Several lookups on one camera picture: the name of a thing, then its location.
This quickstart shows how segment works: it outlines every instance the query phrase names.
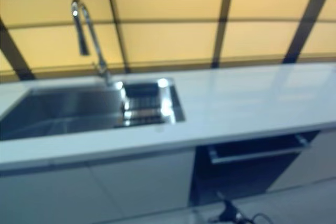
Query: faucet spout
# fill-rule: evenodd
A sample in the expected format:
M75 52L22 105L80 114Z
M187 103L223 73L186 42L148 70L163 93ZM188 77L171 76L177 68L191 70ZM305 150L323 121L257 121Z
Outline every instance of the faucet spout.
M104 78L105 82L107 85L110 84L110 72L108 70L108 66L107 63L101 53L101 49L98 43L98 39L96 36L96 33L94 31L93 28L93 23L92 20L90 18L89 15L89 11L86 8L85 4L81 1L81 0L72 0L71 3L71 14L72 14L72 18L74 19L74 23L75 23L75 27L76 27L76 31L77 31L77 35L78 35L78 44L79 44L79 51L80 54L85 56L85 55L89 55L89 49L85 40L85 36L84 36L84 32L83 32L83 28L82 25L80 23L80 17L79 17L79 12L82 11L85 21L88 24L89 27L89 31L91 33L91 37L93 40L93 44L95 46L95 50L98 56L98 65L97 65L97 70L98 70L98 74L99 76L101 76L102 78Z

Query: kitchen sink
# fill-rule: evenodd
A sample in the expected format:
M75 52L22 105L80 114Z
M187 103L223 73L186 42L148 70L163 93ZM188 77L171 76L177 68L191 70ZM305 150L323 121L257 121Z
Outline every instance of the kitchen sink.
M175 124L184 120L172 79L31 89L0 121L0 139Z

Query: yellow wall panel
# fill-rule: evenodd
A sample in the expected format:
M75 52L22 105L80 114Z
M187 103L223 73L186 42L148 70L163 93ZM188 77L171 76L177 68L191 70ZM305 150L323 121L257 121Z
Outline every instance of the yellow wall panel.
M308 0L232 0L229 18L301 18Z
M122 59L114 25L95 25L95 29L106 61L119 67ZM9 33L33 71L36 71L34 68L90 65L98 62L87 27L85 33L89 56L79 54L74 26L10 29Z
M18 81L18 77L12 66L0 50L0 82Z
M72 22L72 0L0 0L7 27ZM112 20L109 0L83 0L93 20Z
M133 67L188 62L210 64L216 29L216 23L122 25Z
M336 54L336 23L316 23L301 51L302 54Z
M336 0L326 0L318 19L336 20Z
M229 57L285 56L296 22L228 22L221 61Z
M333 54L300 54L297 63L302 62L336 62L336 52Z
M13 70L11 64L9 64L4 53L0 50L0 71Z
M125 19L218 18L221 0L117 0Z

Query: kitchen counter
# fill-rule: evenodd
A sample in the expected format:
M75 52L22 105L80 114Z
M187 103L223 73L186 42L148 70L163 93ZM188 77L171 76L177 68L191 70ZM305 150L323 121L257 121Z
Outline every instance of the kitchen counter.
M115 75L173 78L186 121L0 142L0 169L188 148L336 127L336 65L312 63ZM30 88L80 86L98 77L0 85L3 117Z

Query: white cabinet door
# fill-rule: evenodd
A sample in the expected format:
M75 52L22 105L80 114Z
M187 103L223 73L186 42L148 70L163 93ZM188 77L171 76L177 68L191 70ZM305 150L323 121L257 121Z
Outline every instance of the white cabinet door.
M336 177L336 129L320 132L311 148L302 152L268 191Z
M97 180L127 217L188 205L195 149L93 165Z
M121 218L86 167L1 177L0 216L6 224L85 224Z

